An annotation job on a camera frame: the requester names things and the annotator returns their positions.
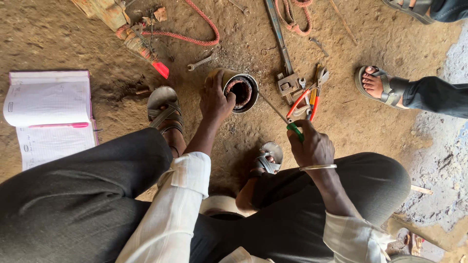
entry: black trousers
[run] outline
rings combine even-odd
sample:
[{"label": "black trousers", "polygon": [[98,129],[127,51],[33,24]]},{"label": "black trousers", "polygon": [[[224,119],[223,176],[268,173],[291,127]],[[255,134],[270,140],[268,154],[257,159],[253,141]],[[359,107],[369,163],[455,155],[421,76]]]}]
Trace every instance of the black trousers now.
[{"label": "black trousers", "polygon": [[450,84],[438,77],[411,81],[403,106],[468,119],[468,84]]},{"label": "black trousers", "polygon": [[439,22],[455,22],[468,18],[466,0],[433,0],[430,16]]},{"label": "black trousers", "polygon": [[[149,208],[134,198],[172,161],[153,128],[24,171],[0,184],[0,262],[114,262]],[[362,216],[381,224],[410,189],[405,169],[376,153],[336,159],[346,193]],[[199,215],[191,262],[217,263],[238,246],[282,262],[326,262],[325,207],[310,177],[297,169],[263,174],[248,218]]]}]

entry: notebook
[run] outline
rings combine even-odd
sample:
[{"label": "notebook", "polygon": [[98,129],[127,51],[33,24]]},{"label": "notebook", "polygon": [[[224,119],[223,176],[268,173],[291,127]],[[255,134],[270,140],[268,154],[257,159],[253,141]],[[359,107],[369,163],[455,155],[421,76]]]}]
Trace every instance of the notebook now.
[{"label": "notebook", "polygon": [[23,171],[98,144],[88,71],[10,72],[3,116],[16,127]]}]

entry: rope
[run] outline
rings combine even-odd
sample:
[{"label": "rope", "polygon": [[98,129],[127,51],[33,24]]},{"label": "rope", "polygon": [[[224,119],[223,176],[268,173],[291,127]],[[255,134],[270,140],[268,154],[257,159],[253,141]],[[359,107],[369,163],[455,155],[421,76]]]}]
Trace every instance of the rope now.
[{"label": "rope", "polygon": [[276,8],[276,13],[279,15],[279,18],[281,19],[281,21],[286,24],[286,28],[289,30],[289,31],[292,31],[292,32],[296,32],[298,35],[300,36],[307,36],[308,34],[310,34],[310,31],[312,30],[312,27],[310,26],[311,25],[311,20],[310,20],[310,14],[309,14],[309,10],[307,9],[308,6],[310,6],[314,0],[305,0],[304,2],[299,2],[298,0],[291,0],[291,2],[298,6],[298,7],[302,7],[302,9],[304,10],[304,13],[306,14],[306,19],[307,19],[307,28],[306,28],[306,31],[302,31],[300,30],[299,28],[299,25],[296,23],[296,21],[293,19],[293,16],[291,14],[291,12],[289,12],[290,7],[289,7],[289,3],[287,0],[283,0],[283,3],[285,5],[285,11],[286,11],[286,16],[287,18],[291,21],[291,23],[288,23],[282,16],[281,16],[281,13],[279,12],[279,9],[278,9],[278,0],[275,0],[275,8]]},{"label": "rope", "polygon": [[191,0],[185,0],[185,2],[187,2],[187,4],[189,4],[189,6],[191,6],[208,24],[210,24],[210,27],[213,29],[214,35],[216,36],[216,38],[214,40],[212,40],[212,41],[202,41],[202,40],[182,36],[180,34],[167,32],[167,31],[153,31],[152,33],[149,32],[149,31],[143,31],[142,35],[151,35],[152,34],[152,35],[163,35],[163,36],[175,37],[175,38],[178,38],[178,39],[190,42],[190,43],[194,43],[194,44],[197,44],[197,45],[201,45],[201,46],[216,45],[219,42],[219,32],[218,32],[218,29],[216,28],[216,26],[214,25],[214,23],[211,22],[211,20],[194,3],[192,3]]}]

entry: green screwdriver handle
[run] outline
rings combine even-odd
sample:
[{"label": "green screwdriver handle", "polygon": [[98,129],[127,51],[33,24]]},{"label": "green screwdriver handle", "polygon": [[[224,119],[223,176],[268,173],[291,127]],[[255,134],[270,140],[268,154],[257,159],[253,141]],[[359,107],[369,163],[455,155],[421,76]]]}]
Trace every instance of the green screwdriver handle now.
[{"label": "green screwdriver handle", "polygon": [[288,126],[286,126],[286,128],[287,128],[288,130],[294,131],[294,132],[297,134],[297,136],[299,136],[299,141],[300,141],[300,142],[304,142],[304,134],[302,134],[302,133],[298,130],[298,128],[297,128],[296,124],[294,124],[294,122],[288,124]]}]

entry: sandal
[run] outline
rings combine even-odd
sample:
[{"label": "sandal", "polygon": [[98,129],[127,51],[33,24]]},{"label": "sandal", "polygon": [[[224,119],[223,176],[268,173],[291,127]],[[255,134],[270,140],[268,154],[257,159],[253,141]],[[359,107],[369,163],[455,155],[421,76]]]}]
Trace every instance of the sandal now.
[{"label": "sandal", "polygon": [[148,120],[151,121],[149,127],[157,128],[164,120],[175,120],[179,123],[170,123],[164,126],[159,131],[163,134],[170,128],[178,129],[182,134],[182,112],[179,106],[179,100],[177,99],[176,91],[168,86],[161,86],[155,89],[148,98]]},{"label": "sandal", "polygon": [[398,107],[396,104],[400,101],[401,97],[403,96],[403,93],[409,86],[409,80],[402,79],[399,77],[393,77],[392,80],[388,81],[387,72],[380,70],[376,66],[372,66],[378,71],[371,75],[374,77],[380,77],[383,86],[382,97],[380,99],[374,98],[369,93],[367,93],[367,91],[364,89],[364,86],[362,85],[362,74],[366,71],[367,67],[368,66],[363,66],[361,68],[358,68],[356,70],[356,73],[354,73],[354,84],[356,84],[356,87],[358,88],[359,92],[362,93],[362,95],[368,97],[369,99],[385,103],[386,105],[395,109],[404,110],[403,108]]},{"label": "sandal", "polygon": [[[283,163],[283,150],[281,150],[281,147],[275,142],[269,141],[260,148],[260,151],[264,151],[264,153],[260,153],[260,156],[255,158],[254,167],[264,168],[270,174],[275,174],[275,171],[279,171]],[[269,162],[266,159],[267,156],[273,157],[275,163]]]},{"label": "sandal", "polygon": [[435,22],[430,16],[426,15],[427,10],[431,7],[432,0],[416,0],[414,7],[410,7],[410,0],[403,0],[403,5],[398,3],[401,0],[382,0],[387,6],[411,15],[424,25],[430,25]]}]

